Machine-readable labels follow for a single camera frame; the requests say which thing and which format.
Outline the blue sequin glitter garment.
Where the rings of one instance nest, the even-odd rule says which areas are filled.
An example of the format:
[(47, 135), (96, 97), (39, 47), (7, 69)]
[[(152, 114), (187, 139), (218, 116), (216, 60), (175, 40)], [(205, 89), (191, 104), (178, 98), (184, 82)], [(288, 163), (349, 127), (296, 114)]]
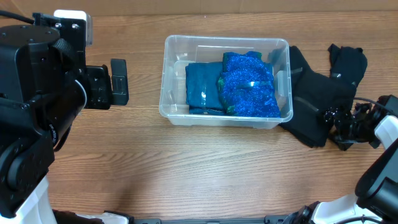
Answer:
[(223, 54), (217, 81), (220, 102), (229, 116), (279, 118), (272, 65), (260, 52)]

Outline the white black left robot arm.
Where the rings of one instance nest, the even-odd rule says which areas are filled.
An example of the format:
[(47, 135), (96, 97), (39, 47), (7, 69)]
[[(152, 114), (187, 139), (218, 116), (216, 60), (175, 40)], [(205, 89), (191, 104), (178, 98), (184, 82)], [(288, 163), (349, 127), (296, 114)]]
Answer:
[(1, 15), (18, 20), (1, 28), (1, 222), (133, 223), (119, 212), (53, 209), (47, 178), (82, 110), (128, 103), (125, 60), (86, 64), (93, 22), (84, 11)]

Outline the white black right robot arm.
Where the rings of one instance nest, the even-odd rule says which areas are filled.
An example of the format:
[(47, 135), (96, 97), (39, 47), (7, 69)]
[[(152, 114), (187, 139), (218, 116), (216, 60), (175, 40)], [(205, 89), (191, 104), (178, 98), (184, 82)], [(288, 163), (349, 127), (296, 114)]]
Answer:
[(385, 151), (358, 180), (353, 194), (303, 206), (284, 223), (397, 223), (397, 97), (358, 98), (354, 111), (330, 108), (318, 119), (334, 129), (331, 140), (342, 151), (361, 142)]

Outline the black garment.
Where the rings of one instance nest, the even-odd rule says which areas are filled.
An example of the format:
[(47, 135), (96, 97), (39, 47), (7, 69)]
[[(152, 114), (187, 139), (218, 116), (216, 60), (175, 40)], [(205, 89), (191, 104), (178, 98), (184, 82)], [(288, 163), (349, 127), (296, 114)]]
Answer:
[(308, 147), (323, 147), (330, 127), (322, 113), (330, 108), (350, 110), (368, 60), (362, 48), (331, 44), (330, 76), (314, 72), (298, 47), (291, 46), (293, 117), (280, 126)]

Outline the blue denim jeans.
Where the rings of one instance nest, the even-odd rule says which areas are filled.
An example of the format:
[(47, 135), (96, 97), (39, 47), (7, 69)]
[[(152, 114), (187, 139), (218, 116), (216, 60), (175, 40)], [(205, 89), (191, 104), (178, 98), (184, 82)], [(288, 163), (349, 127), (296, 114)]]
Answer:
[(217, 86), (223, 64), (221, 62), (189, 63), (185, 71), (186, 104), (189, 106), (189, 113), (225, 115)]

